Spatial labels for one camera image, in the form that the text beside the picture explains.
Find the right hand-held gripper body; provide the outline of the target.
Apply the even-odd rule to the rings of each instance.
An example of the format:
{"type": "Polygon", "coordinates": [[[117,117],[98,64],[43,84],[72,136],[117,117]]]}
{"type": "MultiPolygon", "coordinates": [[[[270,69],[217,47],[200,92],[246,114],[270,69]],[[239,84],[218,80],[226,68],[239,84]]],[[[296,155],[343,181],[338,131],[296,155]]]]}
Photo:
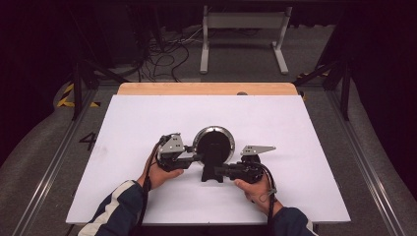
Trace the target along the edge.
{"type": "Polygon", "coordinates": [[[241,160],[229,165],[229,179],[241,179],[247,183],[259,182],[268,169],[261,164],[260,154],[275,150],[275,147],[245,146],[241,151],[241,160]]]}

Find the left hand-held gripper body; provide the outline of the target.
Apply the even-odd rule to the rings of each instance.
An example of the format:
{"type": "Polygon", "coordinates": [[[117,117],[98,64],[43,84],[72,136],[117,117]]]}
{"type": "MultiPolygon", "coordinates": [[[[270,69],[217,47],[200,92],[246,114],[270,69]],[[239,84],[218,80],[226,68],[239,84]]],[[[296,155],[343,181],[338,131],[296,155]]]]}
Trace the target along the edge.
{"type": "Polygon", "coordinates": [[[162,136],[157,148],[157,165],[166,172],[188,169],[194,158],[180,158],[180,155],[185,151],[186,148],[179,133],[162,136]]]}

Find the oval silver photo frame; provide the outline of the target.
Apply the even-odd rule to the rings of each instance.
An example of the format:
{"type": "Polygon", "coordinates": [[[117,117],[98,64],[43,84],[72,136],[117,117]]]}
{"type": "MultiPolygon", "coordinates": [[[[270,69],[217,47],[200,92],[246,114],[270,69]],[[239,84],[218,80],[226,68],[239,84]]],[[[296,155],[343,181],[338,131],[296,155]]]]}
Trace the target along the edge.
{"type": "Polygon", "coordinates": [[[202,159],[202,182],[216,180],[223,182],[222,175],[214,173],[215,167],[221,167],[227,163],[234,154],[235,141],[232,134],[221,126],[208,126],[200,130],[193,140],[193,153],[202,159]]]}

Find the person's right hand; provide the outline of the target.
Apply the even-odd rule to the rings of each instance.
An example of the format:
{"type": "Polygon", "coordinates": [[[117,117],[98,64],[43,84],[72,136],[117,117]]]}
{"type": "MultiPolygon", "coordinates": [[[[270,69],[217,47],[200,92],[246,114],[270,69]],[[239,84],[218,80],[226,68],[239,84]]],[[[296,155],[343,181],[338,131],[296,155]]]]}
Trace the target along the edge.
{"type": "Polygon", "coordinates": [[[266,175],[264,175],[259,182],[254,184],[247,183],[241,179],[236,179],[234,184],[244,192],[246,199],[249,202],[254,203],[265,215],[268,215],[269,207],[272,207],[272,215],[276,215],[283,208],[280,201],[269,201],[269,182],[266,175]]]}

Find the person's left hand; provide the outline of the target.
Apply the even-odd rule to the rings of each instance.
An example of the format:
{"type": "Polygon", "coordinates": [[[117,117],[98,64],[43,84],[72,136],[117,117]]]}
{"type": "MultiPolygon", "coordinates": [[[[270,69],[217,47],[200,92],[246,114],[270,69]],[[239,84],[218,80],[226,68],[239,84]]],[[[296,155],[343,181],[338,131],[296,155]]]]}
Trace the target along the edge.
{"type": "Polygon", "coordinates": [[[149,158],[147,159],[144,171],[141,174],[141,176],[138,178],[137,182],[141,186],[144,186],[146,177],[149,177],[150,188],[153,190],[153,189],[158,188],[162,184],[164,184],[166,181],[174,179],[183,173],[184,173],[183,169],[176,169],[170,172],[164,171],[156,164],[154,160],[154,156],[151,154],[149,158]]]}

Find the white table board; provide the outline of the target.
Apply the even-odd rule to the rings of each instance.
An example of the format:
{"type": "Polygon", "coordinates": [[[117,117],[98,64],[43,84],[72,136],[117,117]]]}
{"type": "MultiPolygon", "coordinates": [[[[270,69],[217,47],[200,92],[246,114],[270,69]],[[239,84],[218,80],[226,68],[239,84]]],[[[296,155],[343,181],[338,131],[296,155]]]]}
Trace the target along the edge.
{"type": "MultiPolygon", "coordinates": [[[[311,118],[298,95],[115,95],[112,97],[67,220],[90,221],[98,205],[138,178],[153,146],[178,133],[186,145],[208,126],[226,128],[236,150],[268,146],[260,159],[277,198],[315,223],[350,219],[311,118]]],[[[149,194],[146,225],[263,224],[266,217],[230,180],[202,182],[193,163],[149,194]]]]}

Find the wooden table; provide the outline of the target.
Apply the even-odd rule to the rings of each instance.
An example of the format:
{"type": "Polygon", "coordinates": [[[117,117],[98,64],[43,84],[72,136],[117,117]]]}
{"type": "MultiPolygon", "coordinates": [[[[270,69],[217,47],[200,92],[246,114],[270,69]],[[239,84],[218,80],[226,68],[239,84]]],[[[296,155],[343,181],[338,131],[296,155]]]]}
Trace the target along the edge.
{"type": "Polygon", "coordinates": [[[291,83],[124,83],[118,95],[297,95],[291,83]]]}

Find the black metal stand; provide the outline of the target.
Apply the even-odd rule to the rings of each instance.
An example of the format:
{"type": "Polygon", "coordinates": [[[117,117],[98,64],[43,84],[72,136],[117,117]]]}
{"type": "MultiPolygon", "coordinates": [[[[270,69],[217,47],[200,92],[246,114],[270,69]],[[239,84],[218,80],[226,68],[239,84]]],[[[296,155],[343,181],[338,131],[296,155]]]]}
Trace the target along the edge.
{"type": "Polygon", "coordinates": [[[97,89],[98,80],[94,77],[93,71],[97,70],[105,77],[118,82],[119,84],[127,83],[127,80],[123,77],[111,72],[110,70],[94,63],[90,60],[78,60],[73,67],[74,79],[72,80],[74,85],[74,99],[75,108],[73,120],[77,120],[81,115],[84,108],[83,105],[83,93],[82,84],[86,84],[88,89],[97,89]]]}
{"type": "Polygon", "coordinates": [[[293,82],[295,87],[306,84],[310,80],[328,73],[322,86],[325,90],[335,90],[338,84],[341,84],[341,96],[340,96],[340,112],[342,117],[348,121],[348,101],[350,93],[350,79],[351,71],[349,63],[347,61],[332,61],[328,64],[320,66],[313,72],[303,75],[293,82]]]}

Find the aluminium floor rail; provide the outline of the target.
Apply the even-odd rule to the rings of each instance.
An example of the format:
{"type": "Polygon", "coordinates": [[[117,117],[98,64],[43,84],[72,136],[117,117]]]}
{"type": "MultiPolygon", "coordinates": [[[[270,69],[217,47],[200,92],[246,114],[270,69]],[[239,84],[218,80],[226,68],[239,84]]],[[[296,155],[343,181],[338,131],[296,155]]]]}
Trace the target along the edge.
{"type": "Polygon", "coordinates": [[[69,123],[69,126],[65,132],[65,135],[55,151],[47,169],[45,170],[40,182],[37,184],[36,189],[30,199],[30,202],[24,211],[19,223],[17,224],[12,236],[27,236],[28,232],[37,217],[38,212],[43,205],[58,172],[63,163],[64,157],[67,153],[69,145],[77,132],[85,114],[87,113],[90,103],[94,99],[96,94],[95,89],[88,89],[85,97],[82,99],[82,107],[76,118],[73,118],[69,123]]]}
{"type": "Polygon", "coordinates": [[[351,123],[347,121],[341,111],[341,103],[338,101],[336,94],[333,91],[327,91],[326,96],[328,101],[335,112],[337,119],[343,129],[343,132],[349,140],[351,149],[354,152],[354,158],[358,165],[359,170],[365,180],[365,183],[370,191],[372,199],[374,200],[380,215],[387,227],[387,231],[390,236],[407,236],[403,230],[394,210],[387,196],[387,192],[381,179],[379,178],[375,168],[368,159],[366,153],[363,151],[359,138],[357,137],[351,123]]]}

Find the white metal desk frame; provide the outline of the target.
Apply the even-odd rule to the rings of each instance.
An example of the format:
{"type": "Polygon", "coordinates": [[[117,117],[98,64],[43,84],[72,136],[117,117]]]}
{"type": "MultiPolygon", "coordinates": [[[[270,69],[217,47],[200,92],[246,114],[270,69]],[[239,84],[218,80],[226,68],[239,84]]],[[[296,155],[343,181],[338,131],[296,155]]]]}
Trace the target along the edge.
{"type": "Polygon", "coordinates": [[[287,7],[281,12],[272,13],[227,13],[211,12],[208,6],[204,6],[203,12],[203,47],[201,56],[200,73],[206,74],[209,71],[209,29],[269,29],[279,30],[276,41],[271,43],[280,73],[289,73],[284,56],[282,54],[282,43],[291,18],[292,8],[287,7]]]}

